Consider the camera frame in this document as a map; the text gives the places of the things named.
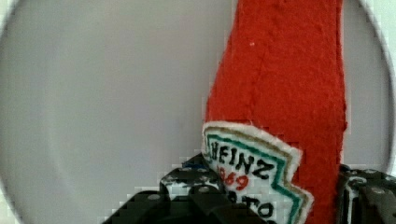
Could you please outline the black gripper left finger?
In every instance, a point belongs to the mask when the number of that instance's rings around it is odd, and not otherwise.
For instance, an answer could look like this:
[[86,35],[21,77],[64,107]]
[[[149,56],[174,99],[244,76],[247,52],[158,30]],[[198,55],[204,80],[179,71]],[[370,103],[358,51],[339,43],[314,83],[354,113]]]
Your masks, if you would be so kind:
[[219,175],[198,154],[172,170],[158,190],[136,193],[102,224],[267,224],[226,195]]

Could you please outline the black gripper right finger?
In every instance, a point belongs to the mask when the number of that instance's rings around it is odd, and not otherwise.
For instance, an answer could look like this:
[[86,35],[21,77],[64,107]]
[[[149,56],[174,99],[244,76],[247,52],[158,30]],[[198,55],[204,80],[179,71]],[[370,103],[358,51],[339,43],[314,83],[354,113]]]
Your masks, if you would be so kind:
[[396,180],[374,169],[340,166],[335,224],[396,224]]

